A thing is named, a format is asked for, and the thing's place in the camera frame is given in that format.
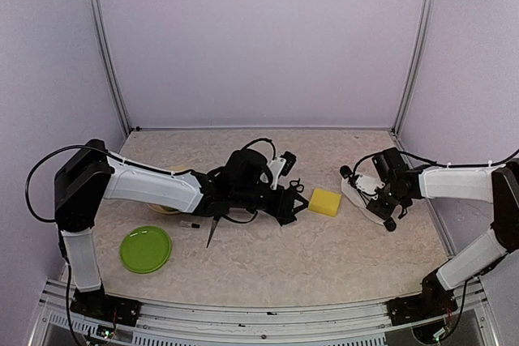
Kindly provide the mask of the white drawstring pouch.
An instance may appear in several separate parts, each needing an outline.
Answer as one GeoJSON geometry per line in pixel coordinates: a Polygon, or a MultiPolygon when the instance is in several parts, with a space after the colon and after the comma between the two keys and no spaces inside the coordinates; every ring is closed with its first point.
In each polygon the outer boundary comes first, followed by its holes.
{"type": "Polygon", "coordinates": [[[354,188],[354,177],[360,173],[353,173],[353,170],[348,165],[342,165],[339,173],[341,175],[341,192],[342,194],[355,206],[362,214],[371,222],[384,226],[387,231],[393,232],[397,224],[393,218],[380,219],[375,214],[367,210],[367,204],[371,197],[361,194],[354,188]]]}

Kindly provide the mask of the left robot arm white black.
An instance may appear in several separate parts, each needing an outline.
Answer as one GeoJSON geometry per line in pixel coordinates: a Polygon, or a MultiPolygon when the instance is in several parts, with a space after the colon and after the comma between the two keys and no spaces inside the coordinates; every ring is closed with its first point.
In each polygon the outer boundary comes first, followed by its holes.
{"type": "Polygon", "coordinates": [[[279,182],[296,162],[290,152],[267,158],[246,144],[207,173],[176,172],[129,160],[107,150],[102,140],[91,139],[51,152],[28,174],[68,151],[74,154],[54,176],[54,215],[48,221],[58,228],[60,250],[83,306],[98,318],[114,308],[113,298],[104,292],[92,236],[102,200],[156,204],[214,220],[227,219],[234,209],[252,215],[261,211],[281,226],[295,222],[309,204],[299,181],[288,186],[279,182]]]}

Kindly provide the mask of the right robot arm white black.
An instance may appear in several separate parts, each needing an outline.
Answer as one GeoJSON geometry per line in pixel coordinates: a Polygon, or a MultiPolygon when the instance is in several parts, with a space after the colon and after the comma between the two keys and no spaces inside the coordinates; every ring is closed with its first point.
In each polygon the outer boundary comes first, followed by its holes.
{"type": "Polygon", "coordinates": [[[368,190],[374,198],[367,209],[380,219],[389,220],[396,207],[406,211],[419,199],[492,205],[488,230],[422,280],[414,308],[431,317],[459,284],[518,250],[518,154],[485,164],[440,164],[420,157],[423,164],[416,168],[408,166],[405,155],[393,147],[370,156],[380,182],[368,190]]]}

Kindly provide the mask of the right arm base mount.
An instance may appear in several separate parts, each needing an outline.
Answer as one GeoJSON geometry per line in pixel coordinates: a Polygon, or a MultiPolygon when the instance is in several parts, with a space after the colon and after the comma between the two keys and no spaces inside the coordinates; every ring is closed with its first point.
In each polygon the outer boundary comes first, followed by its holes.
{"type": "Polygon", "coordinates": [[[455,312],[458,304],[452,293],[446,296],[433,298],[424,294],[408,297],[396,297],[386,303],[388,315],[393,326],[419,322],[429,318],[455,312]]]}

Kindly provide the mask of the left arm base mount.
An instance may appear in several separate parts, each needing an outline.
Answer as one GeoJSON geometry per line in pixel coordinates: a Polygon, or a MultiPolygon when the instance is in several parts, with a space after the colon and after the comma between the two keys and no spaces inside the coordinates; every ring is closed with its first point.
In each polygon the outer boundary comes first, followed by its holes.
{"type": "Polygon", "coordinates": [[[71,311],[115,325],[135,327],[141,306],[140,301],[109,295],[99,289],[86,293],[75,291],[71,311]]]}

